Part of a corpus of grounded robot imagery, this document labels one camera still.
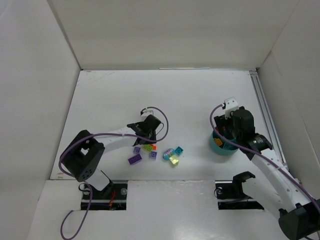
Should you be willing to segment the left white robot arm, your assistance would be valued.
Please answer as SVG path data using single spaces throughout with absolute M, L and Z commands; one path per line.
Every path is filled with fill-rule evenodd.
M 113 182 L 98 169 L 103 154 L 156 143 L 156 129 L 160 124 L 161 121 L 150 114 L 144 121 L 127 124 L 110 133 L 92 134 L 82 130 L 61 154 L 58 166 L 63 173 L 85 183 L 105 198 L 112 191 Z

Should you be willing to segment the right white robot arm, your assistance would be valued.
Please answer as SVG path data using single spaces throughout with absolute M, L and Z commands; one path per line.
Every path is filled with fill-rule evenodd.
M 293 178 L 275 155 L 272 144 L 256 132 L 254 117 L 237 102 L 217 106 L 221 116 L 209 117 L 213 132 L 225 144 L 239 149 L 265 176 L 273 189 L 264 189 L 257 177 L 245 171 L 230 182 L 216 182 L 215 193 L 220 200 L 252 198 L 268 210 L 278 221 L 289 240 L 308 239 L 320 231 L 320 201 Z

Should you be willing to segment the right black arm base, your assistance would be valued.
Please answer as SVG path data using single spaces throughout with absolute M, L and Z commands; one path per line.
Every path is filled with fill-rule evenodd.
M 264 207 L 247 196 L 232 180 L 215 181 L 213 192 L 219 210 L 264 210 Z

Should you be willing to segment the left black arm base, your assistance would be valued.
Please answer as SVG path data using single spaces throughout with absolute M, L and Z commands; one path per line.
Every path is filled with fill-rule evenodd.
M 78 186 L 81 192 L 80 209 L 86 210 L 90 202 L 90 190 L 87 184 Z M 127 209 L 128 181 L 116 181 L 111 191 L 103 196 L 101 192 L 92 187 L 92 201 L 90 210 L 94 211 L 125 211 Z

